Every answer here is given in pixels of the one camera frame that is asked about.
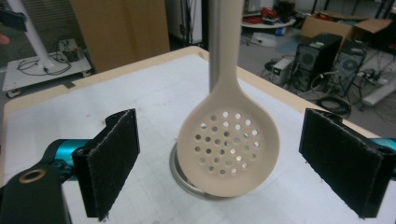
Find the white tabletop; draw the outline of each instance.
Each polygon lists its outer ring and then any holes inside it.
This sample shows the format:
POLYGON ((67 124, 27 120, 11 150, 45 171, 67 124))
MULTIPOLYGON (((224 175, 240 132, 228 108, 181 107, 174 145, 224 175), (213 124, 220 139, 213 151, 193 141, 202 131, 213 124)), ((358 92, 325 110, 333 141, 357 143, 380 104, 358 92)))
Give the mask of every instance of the white tabletop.
MULTIPOLYGON (((222 201, 185 192, 169 169, 179 128, 208 95, 208 63, 184 56, 69 91, 7 114, 5 181, 36 163, 60 138, 93 138, 104 119, 135 108, 141 153, 107 223, 394 223, 396 184, 390 182, 378 218, 358 216, 299 153, 304 114, 240 79, 243 90, 273 116, 281 149, 275 170, 250 193, 222 201)), ((74 223, 86 218, 78 183, 64 183, 74 223)))

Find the white table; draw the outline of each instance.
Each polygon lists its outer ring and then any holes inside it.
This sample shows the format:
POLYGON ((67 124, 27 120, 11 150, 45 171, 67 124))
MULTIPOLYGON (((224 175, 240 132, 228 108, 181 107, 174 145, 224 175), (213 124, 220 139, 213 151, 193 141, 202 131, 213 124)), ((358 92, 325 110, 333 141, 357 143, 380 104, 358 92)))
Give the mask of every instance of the white table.
MULTIPOLYGON (((2 181, 41 158, 59 138, 93 138, 104 119, 135 108, 141 153, 107 223, 394 223, 396 184, 390 182, 378 218, 358 216, 298 152, 304 110, 315 105, 238 68, 245 92, 266 108, 279 129, 275 170, 250 193, 221 201, 185 192, 169 169, 179 128, 208 95, 208 54, 196 47, 129 64, 10 101, 5 106, 2 181)), ((346 122, 358 132, 374 136, 346 122)), ((86 218, 78 183, 63 184, 74 223, 86 218)))

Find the spoon handle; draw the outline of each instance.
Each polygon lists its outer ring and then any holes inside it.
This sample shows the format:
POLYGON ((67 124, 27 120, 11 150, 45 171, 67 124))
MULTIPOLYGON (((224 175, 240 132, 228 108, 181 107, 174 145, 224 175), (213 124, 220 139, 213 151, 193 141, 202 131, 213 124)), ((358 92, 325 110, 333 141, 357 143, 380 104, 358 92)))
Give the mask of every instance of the spoon handle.
POLYGON ((244 0, 209 1, 210 90, 239 88, 236 78, 244 0))

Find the red object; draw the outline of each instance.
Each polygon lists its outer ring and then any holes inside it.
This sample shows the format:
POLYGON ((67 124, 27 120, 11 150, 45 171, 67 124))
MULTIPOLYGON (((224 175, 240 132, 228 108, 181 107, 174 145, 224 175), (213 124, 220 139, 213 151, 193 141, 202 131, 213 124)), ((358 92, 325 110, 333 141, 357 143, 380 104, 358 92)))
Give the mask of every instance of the red object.
POLYGON ((262 14, 262 18, 265 18, 265 19, 277 18, 276 11, 271 7, 262 7, 262 9, 260 10, 260 13, 262 14))

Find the white pole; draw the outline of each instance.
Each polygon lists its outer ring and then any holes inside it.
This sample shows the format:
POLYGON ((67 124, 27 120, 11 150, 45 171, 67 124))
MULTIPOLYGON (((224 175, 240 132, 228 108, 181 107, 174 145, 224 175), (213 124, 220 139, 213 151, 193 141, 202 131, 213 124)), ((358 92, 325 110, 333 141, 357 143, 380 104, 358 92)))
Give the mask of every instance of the white pole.
POLYGON ((33 26, 32 20, 30 19, 29 15, 27 14, 21 0, 7 0, 9 6, 14 12, 21 12, 24 14, 26 18, 26 30, 25 32, 27 38, 29 39, 30 44, 32 45, 33 49, 35 50, 35 54, 38 56, 40 60, 40 64, 46 68, 51 68, 55 66, 52 61, 50 60, 50 56, 48 55, 46 49, 44 48, 43 42, 35 30, 33 26))

